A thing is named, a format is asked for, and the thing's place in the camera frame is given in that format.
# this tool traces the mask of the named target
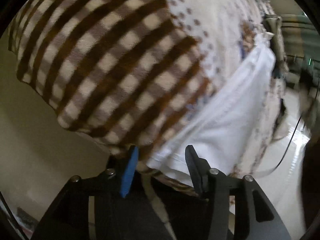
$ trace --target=metal screw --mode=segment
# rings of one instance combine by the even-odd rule
[[[216,168],[212,168],[209,170],[209,172],[212,174],[212,175],[217,175],[219,173],[219,170],[216,169]]]
[[[106,170],[106,174],[109,176],[112,176],[112,175],[116,174],[116,170],[113,168],[109,168]]]
[[[249,181],[249,182],[253,181],[253,177],[251,175],[245,175],[244,178],[246,181]]]
[[[70,178],[70,181],[71,181],[71,182],[78,182],[79,180],[81,180],[81,177],[78,176],[78,175],[72,176],[72,177]]]

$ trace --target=wall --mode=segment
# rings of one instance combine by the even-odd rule
[[[302,9],[294,0],[271,0],[271,6],[276,14],[303,14]]]
[[[73,175],[104,170],[107,154],[63,130],[53,110],[15,77],[15,56],[0,40],[0,190],[13,207],[41,219]]]

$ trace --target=floor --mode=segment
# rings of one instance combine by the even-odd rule
[[[21,207],[39,220],[72,175],[97,175],[108,156],[92,142],[59,127],[52,109],[17,81],[6,35],[0,40],[0,59],[0,191],[13,210]],[[276,166],[299,118],[293,90],[287,90],[285,104],[290,132],[268,148],[258,171]],[[267,177],[256,178],[293,240],[304,232],[299,175],[301,150],[308,137],[301,128],[302,124],[280,167]]]

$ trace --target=polka dot fabric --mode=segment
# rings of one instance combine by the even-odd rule
[[[219,90],[243,60],[243,22],[262,21],[257,0],[167,1],[174,24],[198,41],[201,67]]]

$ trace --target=bed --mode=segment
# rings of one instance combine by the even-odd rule
[[[232,118],[222,122],[223,137],[219,129],[205,134],[203,145],[216,142],[216,151],[195,147],[212,167],[252,173],[272,140],[284,93],[271,75],[276,59],[259,51],[269,55],[263,78],[251,71],[246,81],[242,69],[258,43],[269,45],[265,14],[274,14],[268,0],[28,0],[9,25],[8,48],[17,78],[52,107],[61,127],[119,158],[137,145],[141,173],[190,193],[183,153],[167,145],[213,101],[212,112],[226,101],[237,107],[225,113]],[[239,86],[255,86],[234,96],[229,87],[240,76]],[[177,158],[182,164],[171,165]]]

